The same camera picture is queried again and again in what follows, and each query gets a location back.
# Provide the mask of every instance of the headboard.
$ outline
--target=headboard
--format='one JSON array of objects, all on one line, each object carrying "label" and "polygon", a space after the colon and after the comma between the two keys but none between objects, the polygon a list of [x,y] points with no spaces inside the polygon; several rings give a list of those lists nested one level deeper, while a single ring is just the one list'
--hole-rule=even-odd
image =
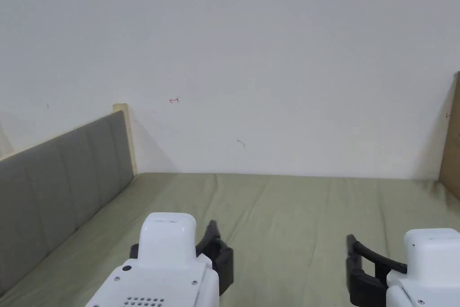
[{"label": "headboard", "polygon": [[133,179],[127,111],[0,160],[0,295]]}]

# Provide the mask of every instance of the bed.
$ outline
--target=bed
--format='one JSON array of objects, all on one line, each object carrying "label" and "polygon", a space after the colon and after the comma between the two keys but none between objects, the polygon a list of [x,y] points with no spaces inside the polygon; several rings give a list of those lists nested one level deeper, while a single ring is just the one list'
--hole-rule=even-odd
[{"label": "bed", "polygon": [[[117,114],[119,121],[126,119],[120,111]],[[124,159],[130,160],[129,128],[121,135],[112,133],[115,137]],[[460,230],[460,202],[435,181],[135,174],[132,162],[130,167],[127,186],[117,177],[116,196],[94,215],[86,215],[76,231],[26,269],[6,289],[0,307],[84,306],[108,274],[128,258],[151,212],[192,214],[197,240],[209,220],[217,220],[223,239],[234,249],[234,284],[221,298],[225,307],[351,306],[345,284],[347,234],[405,261],[407,230]],[[0,253],[7,253],[5,246]],[[4,278],[5,256],[0,258]],[[372,273],[371,264],[364,263],[364,268]]]}]

